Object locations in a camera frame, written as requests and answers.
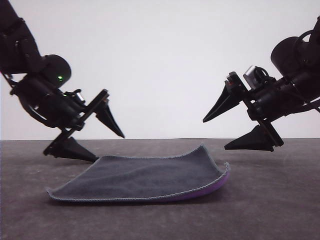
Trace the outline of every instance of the white backdrop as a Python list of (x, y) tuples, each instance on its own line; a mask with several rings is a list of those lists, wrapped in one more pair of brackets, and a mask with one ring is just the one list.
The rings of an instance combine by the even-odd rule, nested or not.
[[(270, 61), (281, 40), (314, 27), (319, 0), (11, 0), (42, 55), (71, 66), (63, 91), (90, 102), (103, 88), (127, 138), (237, 138), (256, 125), (243, 103), (202, 123), (229, 72), (250, 65), (280, 77)], [(1, 80), (1, 139), (53, 139)], [(316, 111), (273, 125), (283, 138), (320, 137)], [(78, 139), (118, 136), (92, 115)]]

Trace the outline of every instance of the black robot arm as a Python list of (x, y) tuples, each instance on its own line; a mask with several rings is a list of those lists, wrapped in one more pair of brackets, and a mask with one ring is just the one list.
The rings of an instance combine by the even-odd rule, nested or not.
[[(304, 38), (310, 35), (309, 42)], [(276, 80), (261, 67), (251, 66), (243, 75), (248, 90), (235, 72), (225, 81), (216, 104), (203, 122), (237, 106), (241, 101), (257, 125), (251, 132), (225, 146), (226, 150), (273, 151), (284, 144), (271, 122), (289, 114), (315, 109), (320, 113), (320, 18), (313, 30), (281, 41), (271, 53), (271, 61), (282, 78)]]
[[(62, 92), (59, 88), (71, 77), (71, 68), (58, 55), (41, 56), (26, 22), (18, 17), (8, 0), (0, 0), (0, 71), (18, 96), (27, 113), (61, 134), (45, 149), (45, 155), (94, 162), (98, 157), (71, 137), (80, 131), (92, 114), (118, 136), (125, 137), (115, 122), (109, 106), (108, 91), (103, 89), (85, 105), (80, 89)], [(19, 82), (14, 74), (25, 74)]]

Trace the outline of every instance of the microfiber cloth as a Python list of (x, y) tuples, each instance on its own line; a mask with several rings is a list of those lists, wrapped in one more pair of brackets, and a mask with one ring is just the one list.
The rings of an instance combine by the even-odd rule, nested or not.
[(67, 202), (172, 202), (207, 195), (230, 172), (221, 171), (202, 145), (178, 156), (103, 156), (56, 189), (50, 197)]

